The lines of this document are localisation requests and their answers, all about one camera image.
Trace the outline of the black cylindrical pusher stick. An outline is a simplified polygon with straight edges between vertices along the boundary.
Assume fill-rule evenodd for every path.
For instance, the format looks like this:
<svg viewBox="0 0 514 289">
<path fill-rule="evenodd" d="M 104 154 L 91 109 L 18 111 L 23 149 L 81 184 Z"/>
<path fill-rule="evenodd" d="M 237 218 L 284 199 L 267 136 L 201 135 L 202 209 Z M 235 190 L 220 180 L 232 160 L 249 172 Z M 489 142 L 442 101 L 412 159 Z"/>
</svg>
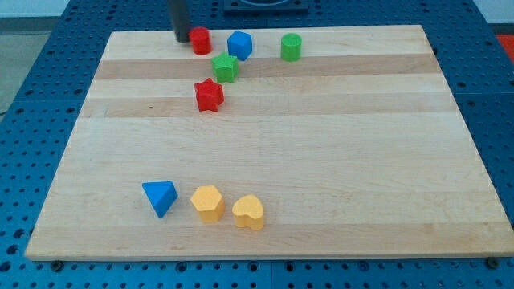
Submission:
<svg viewBox="0 0 514 289">
<path fill-rule="evenodd" d="M 167 0 L 167 5 L 176 40 L 179 43 L 188 43 L 191 24 L 187 1 Z"/>
</svg>

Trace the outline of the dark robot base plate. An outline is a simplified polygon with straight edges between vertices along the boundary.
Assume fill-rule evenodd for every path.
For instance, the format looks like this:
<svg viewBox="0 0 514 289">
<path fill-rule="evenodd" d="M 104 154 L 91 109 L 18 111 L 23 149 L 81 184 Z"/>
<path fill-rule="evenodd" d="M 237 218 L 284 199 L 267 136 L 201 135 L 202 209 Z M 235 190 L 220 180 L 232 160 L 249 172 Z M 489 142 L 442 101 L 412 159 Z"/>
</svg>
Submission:
<svg viewBox="0 0 514 289">
<path fill-rule="evenodd" d="M 300 12 L 309 10 L 309 0 L 222 0 L 224 14 Z"/>
</svg>

